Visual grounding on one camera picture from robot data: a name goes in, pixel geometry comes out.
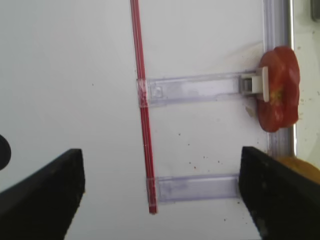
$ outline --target tomato slice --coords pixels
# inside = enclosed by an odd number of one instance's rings
[[[259,67],[268,67],[269,102],[257,99],[259,123],[276,132],[298,121],[300,70],[294,51],[287,46],[266,52]]]

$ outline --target black object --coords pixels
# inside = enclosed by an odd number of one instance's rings
[[[0,239],[63,240],[84,191],[82,151],[71,149],[0,194]]]
[[[315,22],[320,22],[320,1],[311,0],[311,18]]]
[[[254,147],[243,147],[243,201],[263,240],[320,240],[320,185]]]
[[[11,148],[8,141],[0,135],[0,170],[4,169],[11,159]]]

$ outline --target red plastic stick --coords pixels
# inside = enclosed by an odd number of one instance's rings
[[[145,80],[146,71],[144,63],[144,53],[142,47],[142,36],[141,36],[141,25],[140,25],[140,12],[138,0],[130,0],[131,4],[131,17],[132,17],[132,29],[133,39],[135,48],[135,61],[137,78]],[[146,89],[142,90],[140,101],[147,102]],[[147,179],[147,194],[149,202],[149,213],[157,213],[157,199],[156,199],[156,188],[155,188],[155,171],[151,145],[151,130],[149,120],[149,109],[148,107],[140,108],[141,114],[141,126],[142,126],[142,139],[144,148],[144,160],[145,160],[145,171]]]

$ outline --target tomato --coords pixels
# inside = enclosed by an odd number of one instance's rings
[[[268,67],[269,102],[257,99],[259,123],[266,132],[276,132],[298,121],[300,70],[294,51],[279,46],[266,52],[259,67]]]

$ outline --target white clip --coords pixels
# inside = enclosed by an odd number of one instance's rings
[[[256,94],[259,99],[269,102],[268,67],[260,67],[255,74],[242,74],[240,78],[240,92],[244,95]]]

